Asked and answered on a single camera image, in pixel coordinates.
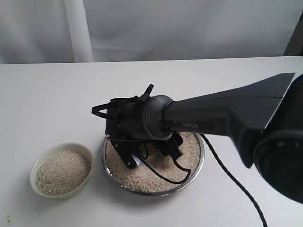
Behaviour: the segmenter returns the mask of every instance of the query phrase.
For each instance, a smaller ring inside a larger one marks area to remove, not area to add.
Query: white table
[[[0,226],[8,226],[9,219],[16,227],[260,227],[252,203],[207,148],[199,176],[174,195],[140,197],[115,186],[98,156],[105,120],[90,111],[114,97],[140,95],[150,83],[153,95],[180,100],[300,71],[302,57],[0,65]],[[229,138],[209,139],[255,197],[268,226],[303,226],[303,205],[272,189],[255,167],[246,169]],[[48,148],[68,141],[95,153],[89,183],[69,200],[39,197],[29,185],[32,164]]]

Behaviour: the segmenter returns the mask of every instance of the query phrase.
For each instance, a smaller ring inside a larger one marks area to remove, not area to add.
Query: uncooked rice
[[[81,154],[62,151],[38,169],[36,184],[47,195],[63,195],[76,189],[88,176],[90,163]]]
[[[200,161],[200,144],[193,133],[182,132],[180,135],[184,140],[179,147],[183,155],[177,159],[177,162],[184,168],[190,168],[192,175]],[[179,170],[170,156],[162,155],[152,144],[148,144],[147,147],[149,149],[147,162],[158,173],[173,181],[184,179],[187,173]],[[105,160],[112,176],[122,184],[121,187],[141,192],[163,192],[179,186],[159,178],[144,164],[136,169],[127,168],[109,140],[106,144]]]

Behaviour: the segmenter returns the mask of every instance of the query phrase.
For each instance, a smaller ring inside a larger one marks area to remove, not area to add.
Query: white curtain
[[[0,63],[282,55],[303,0],[2,0]]]

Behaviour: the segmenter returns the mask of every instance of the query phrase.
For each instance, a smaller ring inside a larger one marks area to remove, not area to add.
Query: black wire
[[[186,177],[182,180],[182,181],[172,181],[162,175],[160,175],[156,170],[154,170],[145,160],[148,158],[148,149],[147,149],[147,146],[146,144],[144,144],[144,147],[145,147],[145,150],[146,150],[146,156],[144,157],[142,155],[142,152],[137,152],[137,157],[154,173],[156,174],[158,177],[160,177],[161,179],[163,179],[164,181],[167,181],[169,183],[173,183],[173,184],[181,184],[181,183],[184,183],[185,181],[188,180],[189,176],[190,176],[190,173],[191,173],[191,169],[186,169],[182,166],[179,165],[179,163],[174,159],[174,158],[171,158],[172,161],[174,162],[174,164],[176,165],[177,168],[179,168],[180,170],[184,171],[184,172],[187,172],[187,175]]]
[[[246,190],[246,188],[244,188],[244,186],[228,171],[228,169],[225,167],[225,165],[223,164],[223,162],[219,159],[216,151],[214,150],[212,144],[209,142],[209,140],[206,138],[206,136],[204,134],[200,134],[201,137],[204,139],[204,141],[206,142],[206,144],[208,145],[210,151],[212,152],[214,158],[217,160],[219,166],[224,170],[224,172],[232,179],[232,181],[234,181],[236,183],[236,185],[238,185],[239,188],[241,188],[241,190],[247,195],[247,197],[250,199],[250,201],[254,204],[260,218],[263,224],[263,227],[267,227],[267,223],[265,220],[265,217],[261,211],[260,206],[258,205],[258,203],[255,201],[255,199],[252,197],[252,195]]]

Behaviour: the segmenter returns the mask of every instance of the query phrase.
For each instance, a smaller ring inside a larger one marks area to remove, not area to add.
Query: metal bowl
[[[106,174],[109,176],[109,178],[115,183],[117,184],[120,188],[133,193],[133,194],[137,194],[137,195],[143,195],[143,196],[165,196],[165,195],[169,195],[172,194],[174,192],[178,192],[181,189],[185,188],[186,186],[188,186],[199,174],[203,162],[204,162],[204,157],[205,157],[205,151],[204,151],[204,145],[202,142],[202,137],[199,134],[195,134],[196,138],[199,141],[199,146],[200,146],[200,160],[199,160],[199,164],[197,166],[197,168],[195,169],[194,173],[188,178],[187,181],[185,181],[184,183],[178,185],[175,188],[163,191],[163,192],[142,192],[142,191],[137,191],[137,190],[133,190],[132,188],[129,187],[125,187],[122,183],[120,183],[118,180],[115,179],[115,177],[111,174],[110,170],[108,169],[108,166],[106,164],[105,161],[105,150],[106,150],[106,145],[107,145],[107,138],[108,136],[105,137],[104,141],[103,141],[103,146],[102,146],[102,151],[101,151],[101,160],[102,160],[102,164],[104,167],[104,170],[106,172]]]

